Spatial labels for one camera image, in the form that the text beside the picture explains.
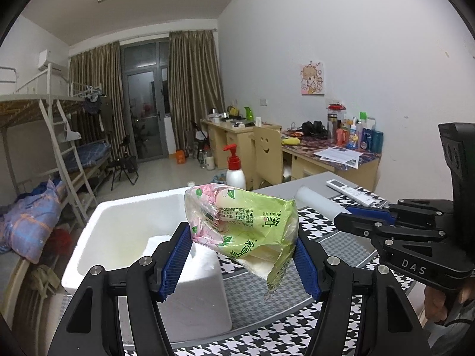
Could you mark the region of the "person's right hand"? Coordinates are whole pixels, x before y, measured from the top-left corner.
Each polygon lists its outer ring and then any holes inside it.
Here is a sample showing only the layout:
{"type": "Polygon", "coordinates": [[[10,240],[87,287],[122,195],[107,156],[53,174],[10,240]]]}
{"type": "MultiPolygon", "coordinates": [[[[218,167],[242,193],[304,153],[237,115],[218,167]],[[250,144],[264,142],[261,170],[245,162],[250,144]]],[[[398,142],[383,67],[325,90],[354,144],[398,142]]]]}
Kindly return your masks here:
{"type": "Polygon", "coordinates": [[[448,316],[445,307],[445,294],[438,289],[426,286],[424,289],[425,317],[431,322],[444,322],[448,316]]]}

